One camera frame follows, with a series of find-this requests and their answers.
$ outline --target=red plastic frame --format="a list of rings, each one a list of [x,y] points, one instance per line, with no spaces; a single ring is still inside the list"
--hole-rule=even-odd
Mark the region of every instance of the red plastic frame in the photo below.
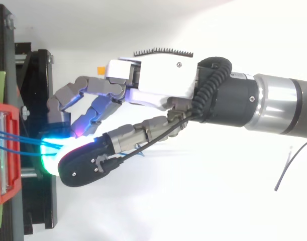
[[[19,135],[19,110],[14,106],[0,104],[0,111],[9,113],[6,116],[6,130],[8,133]],[[20,151],[19,142],[6,141],[7,148]],[[12,198],[22,186],[21,180],[21,159],[19,154],[7,152],[8,163],[8,184],[7,193],[1,195],[0,189],[0,204],[3,204]]]

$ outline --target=blue wire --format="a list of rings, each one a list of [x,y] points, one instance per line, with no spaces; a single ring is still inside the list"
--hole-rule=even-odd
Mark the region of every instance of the blue wire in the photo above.
[[[0,131],[0,134],[6,135],[6,136],[10,136],[10,137],[19,138],[19,139],[21,139],[21,140],[27,140],[27,141],[38,142],[38,143],[42,143],[42,144],[51,144],[51,145],[58,146],[58,147],[62,147],[62,146],[63,146],[63,145],[59,145],[59,144],[54,144],[54,143],[50,143],[50,142],[41,141],[41,140],[39,140],[39,139],[28,138],[28,137],[22,137],[22,136],[14,135],[14,134],[11,134],[11,133],[2,132],[2,131]]]
[[[26,156],[33,156],[33,157],[41,157],[41,156],[56,156],[56,153],[48,153],[48,154],[40,154],[40,153],[32,153],[32,152],[18,152],[18,151],[14,151],[12,149],[8,149],[5,147],[1,147],[0,149],[7,151],[7,152],[12,152],[15,154],[20,154],[20,155],[26,155]]]
[[[21,142],[21,143],[27,143],[27,144],[32,144],[32,145],[37,145],[40,146],[42,143],[38,143],[38,142],[33,142],[33,141],[24,141],[24,140],[20,140],[20,139],[15,139],[15,138],[9,138],[9,137],[2,137],[0,136],[0,139],[4,139],[4,140],[9,140],[9,141],[14,141],[14,142]],[[43,144],[46,147],[51,147],[51,148],[55,148],[55,149],[61,149],[58,146],[52,145],[50,144]]]

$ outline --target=silver screw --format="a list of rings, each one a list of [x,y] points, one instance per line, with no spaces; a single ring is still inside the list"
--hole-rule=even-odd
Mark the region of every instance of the silver screw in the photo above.
[[[29,117],[29,115],[30,115],[29,110],[27,110],[26,106],[23,106],[22,107],[22,118],[23,118],[23,120],[27,120],[27,117]]]
[[[48,55],[48,63],[54,64],[54,55]]]
[[[7,15],[7,17],[5,19],[5,25],[10,30],[16,29],[14,15],[12,15],[12,14]]]

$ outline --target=robotic hand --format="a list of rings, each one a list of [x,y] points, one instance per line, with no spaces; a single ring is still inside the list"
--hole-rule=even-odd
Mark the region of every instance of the robotic hand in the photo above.
[[[81,76],[59,89],[47,102],[48,122],[63,137],[93,134],[124,101],[168,110],[167,117],[119,127],[67,153],[58,165],[62,182],[77,187],[98,180],[150,145],[175,137],[190,120],[307,138],[306,81],[250,76],[232,72],[224,58],[196,63],[192,57],[173,49],[135,52],[111,60],[105,79]],[[84,93],[98,97],[70,125],[65,110]],[[124,157],[109,157],[143,143]]]

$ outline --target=white background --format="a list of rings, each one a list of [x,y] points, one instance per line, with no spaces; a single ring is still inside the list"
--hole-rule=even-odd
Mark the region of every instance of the white background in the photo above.
[[[2,1],[17,17],[16,41],[55,56],[54,91],[96,75],[120,56],[152,47],[226,57],[238,71],[307,80],[307,0]],[[86,97],[70,111],[76,119]],[[162,115],[125,104],[97,132]],[[57,184],[58,224],[29,241],[307,240],[306,140],[189,123],[176,138],[80,188]]]

